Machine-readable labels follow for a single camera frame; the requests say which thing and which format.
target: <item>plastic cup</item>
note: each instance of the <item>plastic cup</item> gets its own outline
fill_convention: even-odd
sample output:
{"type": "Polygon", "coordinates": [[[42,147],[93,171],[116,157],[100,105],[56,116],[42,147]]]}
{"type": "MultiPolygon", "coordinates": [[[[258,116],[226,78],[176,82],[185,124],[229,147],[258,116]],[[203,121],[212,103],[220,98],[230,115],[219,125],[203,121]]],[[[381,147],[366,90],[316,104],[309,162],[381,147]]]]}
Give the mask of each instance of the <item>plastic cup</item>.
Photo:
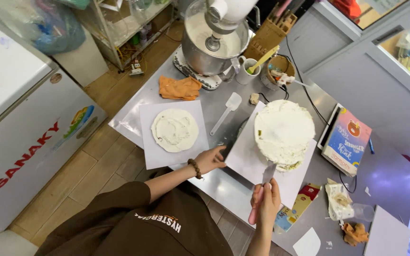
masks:
{"type": "Polygon", "coordinates": [[[354,218],[372,222],[374,219],[374,208],[368,205],[352,204],[354,218]]]}

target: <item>yellow handle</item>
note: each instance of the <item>yellow handle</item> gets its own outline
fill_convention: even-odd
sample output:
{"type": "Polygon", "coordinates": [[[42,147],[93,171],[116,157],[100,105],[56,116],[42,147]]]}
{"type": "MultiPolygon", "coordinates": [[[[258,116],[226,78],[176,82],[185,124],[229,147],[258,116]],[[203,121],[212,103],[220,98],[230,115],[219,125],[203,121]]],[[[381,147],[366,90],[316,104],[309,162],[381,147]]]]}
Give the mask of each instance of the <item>yellow handle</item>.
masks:
{"type": "Polygon", "coordinates": [[[273,47],[273,49],[269,50],[266,52],[266,54],[264,56],[262,56],[262,58],[260,58],[260,60],[252,67],[248,68],[252,73],[254,73],[254,70],[256,70],[257,67],[259,67],[262,63],[264,63],[265,61],[267,61],[275,52],[277,52],[279,49],[279,46],[275,46],[273,47]]]}

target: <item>orange towel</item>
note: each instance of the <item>orange towel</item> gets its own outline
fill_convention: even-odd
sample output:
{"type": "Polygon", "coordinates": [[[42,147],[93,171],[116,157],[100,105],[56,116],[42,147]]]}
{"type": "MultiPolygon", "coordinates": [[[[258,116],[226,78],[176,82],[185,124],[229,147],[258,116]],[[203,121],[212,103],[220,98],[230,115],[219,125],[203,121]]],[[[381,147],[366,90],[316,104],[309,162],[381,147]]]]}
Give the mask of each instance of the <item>orange towel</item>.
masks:
{"type": "Polygon", "coordinates": [[[181,80],[159,78],[159,94],[167,99],[182,99],[185,101],[195,100],[199,96],[199,90],[202,84],[192,77],[181,80]]]}

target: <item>hand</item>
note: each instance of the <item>hand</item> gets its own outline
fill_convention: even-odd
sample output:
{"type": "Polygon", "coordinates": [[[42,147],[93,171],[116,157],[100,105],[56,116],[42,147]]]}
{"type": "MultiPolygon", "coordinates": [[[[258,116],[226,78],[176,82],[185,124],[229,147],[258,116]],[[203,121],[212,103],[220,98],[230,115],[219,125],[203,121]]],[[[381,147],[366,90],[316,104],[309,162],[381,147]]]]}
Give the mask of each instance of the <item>hand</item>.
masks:
{"type": "Polygon", "coordinates": [[[258,203],[261,205],[256,216],[257,227],[260,225],[262,229],[266,229],[267,232],[269,231],[271,233],[275,223],[276,214],[278,213],[279,206],[281,205],[281,196],[279,195],[278,183],[274,178],[271,178],[270,184],[265,183],[263,187],[262,184],[257,184],[254,188],[251,198],[252,208],[254,209],[258,203]],[[261,202],[259,202],[257,196],[260,189],[264,189],[261,202]]]}
{"type": "Polygon", "coordinates": [[[200,173],[206,174],[216,168],[223,168],[227,165],[223,162],[224,158],[222,157],[220,150],[225,149],[226,146],[217,146],[209,150],[205,150],[200,153],[196,159],[194,159],[199,166],[200,173]]]}

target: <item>mixer base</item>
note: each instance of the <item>mixer base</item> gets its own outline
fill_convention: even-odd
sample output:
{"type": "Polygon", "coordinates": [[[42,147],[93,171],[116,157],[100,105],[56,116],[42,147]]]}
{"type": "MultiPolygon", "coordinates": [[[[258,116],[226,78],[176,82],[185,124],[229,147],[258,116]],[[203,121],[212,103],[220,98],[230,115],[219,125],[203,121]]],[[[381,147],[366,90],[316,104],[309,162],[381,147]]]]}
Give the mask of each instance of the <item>mixer base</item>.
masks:
{"type": "MultiPolygon", "coordinates": [[[[202,88],[206,90],[216,90],[218,86],[222,83],[222,80],[219,78],[218,75],[206,77],[201,74],[195,72],[192,68],[188,66],[185,60],[185,56],[183,55],[183,50],[181,45],[176,49],[174,55],[174,65],[177,67],[183,74],[186,76],[192,76],[193,78],[197,79],[199,82],[202,83],[202,88]]],[[[225,72],[226,75],[232,67],[229,67],[225,72]]]]}

